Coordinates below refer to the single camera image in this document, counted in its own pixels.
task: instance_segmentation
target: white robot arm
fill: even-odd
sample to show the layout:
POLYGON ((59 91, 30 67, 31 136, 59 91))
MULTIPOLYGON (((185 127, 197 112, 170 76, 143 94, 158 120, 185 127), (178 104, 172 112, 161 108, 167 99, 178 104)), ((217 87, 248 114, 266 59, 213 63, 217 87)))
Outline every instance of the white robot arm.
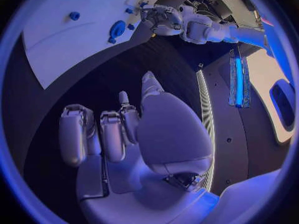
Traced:
POLYGON ((142 21, 157 35, 177 35, 195 44, 239 41, 271 51, 263 32, 253 28, 238 28, 234 23, 220 24, 208 16, 197 14, 191 6, 182 5, 178 10, 162 5, 146 5, 141 11, 142 21))

